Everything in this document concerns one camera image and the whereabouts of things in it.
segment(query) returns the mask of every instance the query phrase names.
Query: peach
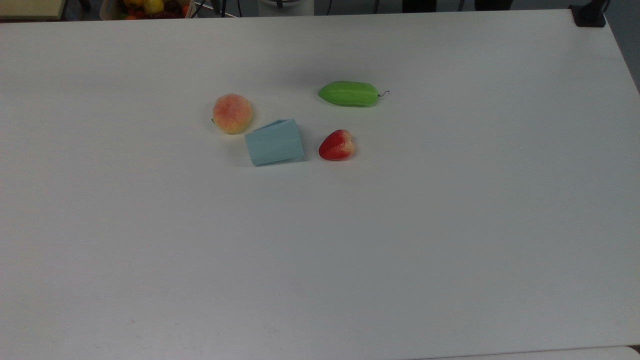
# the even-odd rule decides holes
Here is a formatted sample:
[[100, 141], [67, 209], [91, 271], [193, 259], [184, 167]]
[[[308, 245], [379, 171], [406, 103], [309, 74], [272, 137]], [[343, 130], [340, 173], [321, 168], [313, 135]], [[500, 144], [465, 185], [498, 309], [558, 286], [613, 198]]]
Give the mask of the peach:
[[253, 111], [249, 100], [236, 94], [218, 98], [213, 107], [213, 122], [227, 134], [237, 134], [251, 122]]

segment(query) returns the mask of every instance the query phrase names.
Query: red strawberry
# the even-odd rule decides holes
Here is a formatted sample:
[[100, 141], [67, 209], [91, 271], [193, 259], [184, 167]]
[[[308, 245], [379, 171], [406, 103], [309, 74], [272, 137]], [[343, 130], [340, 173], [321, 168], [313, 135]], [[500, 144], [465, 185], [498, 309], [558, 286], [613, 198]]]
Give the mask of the red strawberry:
[[351, 133], [346, 130], [336, 130], [324, 139], [318, 153], [325, 160], [347, 160], [356, 151], [351, 141]]

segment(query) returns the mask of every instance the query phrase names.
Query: cucumber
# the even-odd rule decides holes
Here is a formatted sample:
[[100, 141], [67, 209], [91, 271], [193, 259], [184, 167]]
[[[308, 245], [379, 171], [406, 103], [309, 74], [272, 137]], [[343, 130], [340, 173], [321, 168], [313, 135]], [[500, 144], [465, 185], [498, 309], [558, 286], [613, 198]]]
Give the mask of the cucumber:
[[370, 107], [378, 102], [378, 89], [367, 83], [334, 81], [320, 89], [318, 96], [339, 106]]

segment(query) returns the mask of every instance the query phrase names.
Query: black object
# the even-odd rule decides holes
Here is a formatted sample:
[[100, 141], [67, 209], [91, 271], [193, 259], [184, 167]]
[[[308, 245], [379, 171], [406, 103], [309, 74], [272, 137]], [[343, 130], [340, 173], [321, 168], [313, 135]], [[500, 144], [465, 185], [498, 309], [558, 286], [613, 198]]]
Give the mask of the black object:
[[573, 21], [581, 28], [604, 28], [607, 21], [604, 19], [602, 6], [606, 2], [607, 0], [592, 0], [584, 6], [569, 6], [573, 13]]
[[510, 10], [513, 0], [476, 0], [477, 12], [494, 12]]
[[403, 13], [435, 13], [436, 0], [403, 0]]
[[82, 11], [86, 13], [91, 11], [91, 3], [89, 0], [80, 0], [80, 5], [82, 6]]

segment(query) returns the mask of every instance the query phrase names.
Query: light blue paper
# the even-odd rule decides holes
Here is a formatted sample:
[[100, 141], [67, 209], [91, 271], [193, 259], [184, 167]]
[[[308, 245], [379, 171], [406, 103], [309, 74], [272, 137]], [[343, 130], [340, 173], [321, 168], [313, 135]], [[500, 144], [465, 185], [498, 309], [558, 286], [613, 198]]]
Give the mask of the light blue paper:
[[302, 140], [293, 119], [277, 120], [244, 136], [251, 162], [265, 165], [276, 161], [302, 158]]

